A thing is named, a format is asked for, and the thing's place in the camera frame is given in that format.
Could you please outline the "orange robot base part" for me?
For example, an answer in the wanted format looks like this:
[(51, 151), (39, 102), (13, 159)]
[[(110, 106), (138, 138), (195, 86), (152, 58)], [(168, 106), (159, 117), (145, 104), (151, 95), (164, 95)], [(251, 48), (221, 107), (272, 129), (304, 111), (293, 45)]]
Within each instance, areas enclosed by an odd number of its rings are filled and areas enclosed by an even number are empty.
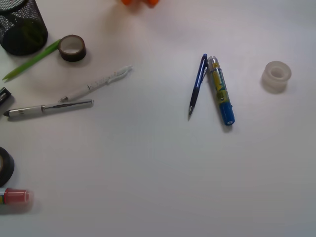
[(160, 0), (121, 0), (121, 2), (126, 6), (137, 6), (139, 4), (145, 4), (150, 8), (155, 7)]

